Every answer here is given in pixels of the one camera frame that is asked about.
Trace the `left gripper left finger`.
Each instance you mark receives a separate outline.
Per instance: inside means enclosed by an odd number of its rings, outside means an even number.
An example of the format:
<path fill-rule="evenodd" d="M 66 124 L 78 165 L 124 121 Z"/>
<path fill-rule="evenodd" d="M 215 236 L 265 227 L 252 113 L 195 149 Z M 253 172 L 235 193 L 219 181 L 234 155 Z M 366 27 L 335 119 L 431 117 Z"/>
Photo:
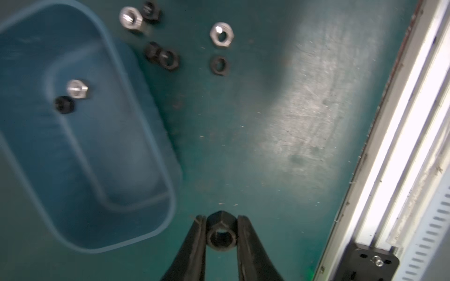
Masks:
<path fill-rule="evenodd" d="M 206 217 L 197 215 L 161 281 L 205 280 Z"/>

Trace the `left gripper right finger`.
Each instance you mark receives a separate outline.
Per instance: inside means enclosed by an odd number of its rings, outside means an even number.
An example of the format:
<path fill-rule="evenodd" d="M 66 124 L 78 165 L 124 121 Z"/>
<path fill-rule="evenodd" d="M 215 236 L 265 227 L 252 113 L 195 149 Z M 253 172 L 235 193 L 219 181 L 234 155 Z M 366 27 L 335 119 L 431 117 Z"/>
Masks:
<path fill-rule="evenodd" d="M 240 281 L 283 281 L 267 255 L 250 219 L 237 218 L 237 264 Z"/>

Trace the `blue plastic storage box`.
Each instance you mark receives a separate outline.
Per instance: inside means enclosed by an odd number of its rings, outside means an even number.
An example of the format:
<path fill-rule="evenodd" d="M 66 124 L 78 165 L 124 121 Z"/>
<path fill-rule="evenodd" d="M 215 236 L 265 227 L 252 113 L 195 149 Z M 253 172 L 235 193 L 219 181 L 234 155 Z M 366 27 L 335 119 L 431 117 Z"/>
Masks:
<path fill-rule="evenodd" d="M 68 81 L 87 99 L 60 114 Z M 162 233 L 182 171 L 133 50 L 77 1 L 1 23 L 1 149 L 50 232 L 97 254 Z"/>

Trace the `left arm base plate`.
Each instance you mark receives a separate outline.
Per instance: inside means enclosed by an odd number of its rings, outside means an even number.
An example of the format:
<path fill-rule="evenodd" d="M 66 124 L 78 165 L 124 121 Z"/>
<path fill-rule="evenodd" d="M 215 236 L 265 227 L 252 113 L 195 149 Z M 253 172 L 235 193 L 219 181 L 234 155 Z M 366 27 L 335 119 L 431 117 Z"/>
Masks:
<path fill-rule="evenodd" d="M 399 265 L 389 251 L 351 243 L 332 281 L 391 281 Z"/>

